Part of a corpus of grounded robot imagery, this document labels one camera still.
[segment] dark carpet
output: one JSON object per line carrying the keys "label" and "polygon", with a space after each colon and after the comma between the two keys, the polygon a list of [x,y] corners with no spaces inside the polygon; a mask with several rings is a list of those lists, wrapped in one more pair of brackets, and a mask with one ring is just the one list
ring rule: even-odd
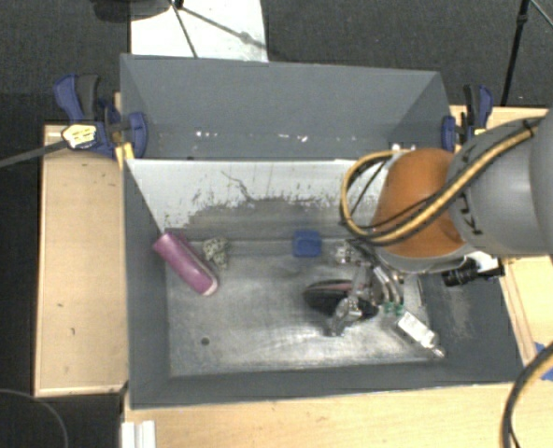
{"label": "dark carpet", "polygon": [[[537,0],[553,19],[553,0]],[[273,61],[440,71],[449,100],[483,83],[499,101],[520,0],[262,0]],[[0,158],[41,144],[64,114],[51,86],[96,73],[119,88],[128,8],[113,0],[0,0]],[[510,105],[553,102],[553,31],[531,7]],[[38,248],[38,161],[0,171],[0,388],[32,386]],[[54,401],[71,447],[118,445],[117,396]],[[41,406],[0,395],[0,446],[62,446]],[[29,443],[21,443],[21,433]]]}

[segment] blue block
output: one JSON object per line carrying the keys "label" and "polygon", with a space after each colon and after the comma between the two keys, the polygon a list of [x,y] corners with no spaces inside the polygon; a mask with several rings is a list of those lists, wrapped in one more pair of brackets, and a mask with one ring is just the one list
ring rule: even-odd
{"label": "blue block", "polygon": [[293,234],[293,256],[316,258],[322,253],[322,238],[318,231],[295,231]]}

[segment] plywood surface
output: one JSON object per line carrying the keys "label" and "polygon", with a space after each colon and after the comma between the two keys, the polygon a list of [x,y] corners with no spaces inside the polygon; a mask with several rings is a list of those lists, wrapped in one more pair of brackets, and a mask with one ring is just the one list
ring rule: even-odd
{"label": "plywood surface", "polygon": [[[61,128],[47,129],[47,143]],[[127,380],[117,163],[68,149],[43,168],[34,389],[118,391]]]}

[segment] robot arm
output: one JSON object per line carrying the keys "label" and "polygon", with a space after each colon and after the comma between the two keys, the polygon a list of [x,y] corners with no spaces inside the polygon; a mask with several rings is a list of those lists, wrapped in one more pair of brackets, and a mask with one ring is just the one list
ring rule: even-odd
{"label": "robot arm", "polygon": [[346,175],[342,218],[392,269],[442,272],[475,251],[553,260],[553,107],[537,129],[482,133],[454,157],[434,148],[405,152],[390,165],[366,227],[350,216],[347,189],[370,161]]}

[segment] wooden table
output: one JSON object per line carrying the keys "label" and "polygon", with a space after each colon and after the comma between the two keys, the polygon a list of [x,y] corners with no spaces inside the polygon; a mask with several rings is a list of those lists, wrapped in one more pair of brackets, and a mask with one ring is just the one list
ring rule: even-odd
{"label": "wooden table", "polygon": [[[460,107],[452,107],[456,116]],[[545,110],[495,108],[489,127]],[[46,142],[61,127],[46,128]],[[119,392],[128,378],[117,163],[63,150],[44,160],[34,391]],[[525,361],[553,340],[553,268],[547,258],[508,265],[503,292]],[[496,447],[510,384],[328,399],[131,411],[156,422],[168,447]],[[522,446],[553,447],[553,382],[529,386],[515,415]]]}

